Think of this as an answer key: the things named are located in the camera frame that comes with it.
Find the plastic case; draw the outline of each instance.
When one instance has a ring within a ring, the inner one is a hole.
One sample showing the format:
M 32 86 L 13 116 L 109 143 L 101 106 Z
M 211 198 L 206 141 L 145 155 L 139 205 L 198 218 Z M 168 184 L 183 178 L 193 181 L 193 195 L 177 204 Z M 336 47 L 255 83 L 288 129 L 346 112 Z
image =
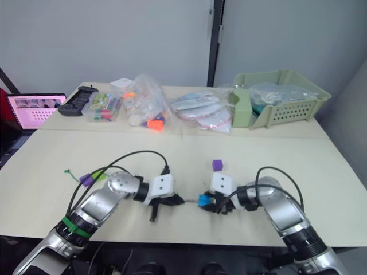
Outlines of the plastic case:
M 248 88 L 258 83 L 274 83 L 278 85 L 297 85 L 302 88 L 318 93 L 317 99 L 301 100 L 284 103 L 278 106 L 266 106 L 259 117 L 252 116 L 248 122 L 248 116 L 241 113 L 242 101 L 248 102 Z M 298 120 L 310 120 L 316 112 L 324 105 L 331 95 L 312 83 L 305 77 L 294 73 L 292 70 L 277 70 L 267 73 L 241 73 L 235 77 L 236 105 L 233 118 L 233 127 L 249 127 L 251 129 L 266 127 Z
M 114 93 L 95 92 L 81 111 L 89 122 L 115 121 L 121 107 L 121 98 Z

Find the white wall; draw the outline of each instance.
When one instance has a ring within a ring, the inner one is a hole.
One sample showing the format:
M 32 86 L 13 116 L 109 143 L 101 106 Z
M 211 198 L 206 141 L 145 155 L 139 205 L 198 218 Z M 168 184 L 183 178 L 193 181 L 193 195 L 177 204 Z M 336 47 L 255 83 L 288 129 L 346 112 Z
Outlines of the white wall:
M 367 59 L 321 121 L 324 130 L 367 188 L 366 106 Z
M 22 93 L 149 73 L 206 86 L 210 0 L 1 0 L 0 66 Z
M 366 0 L 227 0 L 215 85 L 293 69 L 337 95 L 366 56 Z

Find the purple block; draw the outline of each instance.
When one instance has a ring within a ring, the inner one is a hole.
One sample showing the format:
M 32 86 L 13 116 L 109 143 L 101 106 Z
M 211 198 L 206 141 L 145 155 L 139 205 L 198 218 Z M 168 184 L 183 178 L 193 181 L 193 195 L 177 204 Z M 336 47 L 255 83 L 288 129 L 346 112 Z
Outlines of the purple block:
M 214 172 L 223 170 L 223 162 L 220 159 L 213 160 L 212 166 Z
M 81 176 L 79 180 L 82 181 L 85 178 L 87 179 L 85 180 L 85 182 L 83 182 L 83 186 L 88 187 L 93 182 L 93 178 L 91 177 L 91 174 L 87 174 L 87 175 Z

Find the clear plastic bag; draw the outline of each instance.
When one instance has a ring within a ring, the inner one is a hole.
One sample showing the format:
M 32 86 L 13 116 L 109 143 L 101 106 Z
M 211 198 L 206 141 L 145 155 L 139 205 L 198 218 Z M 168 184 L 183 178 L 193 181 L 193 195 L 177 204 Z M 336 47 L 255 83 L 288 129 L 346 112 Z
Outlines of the clear plastic bag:
M 161 131 L 166 122 L 178 120 L 161 86 L 147 74 L 139 75 L 124 88 L 122 98 L 131 126 L 144 126 Z
M 205 89 L 171 101 L 177 116 L 190 128 L 230 133 L 232 114 L 228 96 L 233 88 Z
M 316 99 L 318 93 L 296 85 L 260 83 L 249 88 L 249 95 L 253 106 L 264 108 L 266 105 L 276 106 L 290 101 Z

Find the green plastic basket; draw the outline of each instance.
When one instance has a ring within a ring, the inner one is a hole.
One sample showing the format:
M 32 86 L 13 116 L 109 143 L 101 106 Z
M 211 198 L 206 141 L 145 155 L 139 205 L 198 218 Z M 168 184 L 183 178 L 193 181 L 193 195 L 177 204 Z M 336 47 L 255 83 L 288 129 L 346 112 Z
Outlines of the green plastic basket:
M 248 102 L 248 88 L 258 83 L 274 83 L 278 85 L 297 85 L 310 91 L 318 93 L 318 98 L 313 100 L 301 100 L 284 103 L 278 106 L 266 106 L 258 118 L 252 116 L 252 121 L 243 112 L 244 102 Z M 312 83 L 305 77 L 293 72 L 292 70 L 277 70 L 267 73 L 240 73 L 235 77 L 234 94 L 237 99 L 235 105 L 235 114 L 233 117 L 234 127 L 250 127 L 252 129 L 259 127 L 269 128 L 271 125 L 307 120 L 314 117 L 317 111 L 324 105 L 325 101 L 331 98 L 331 95 Z

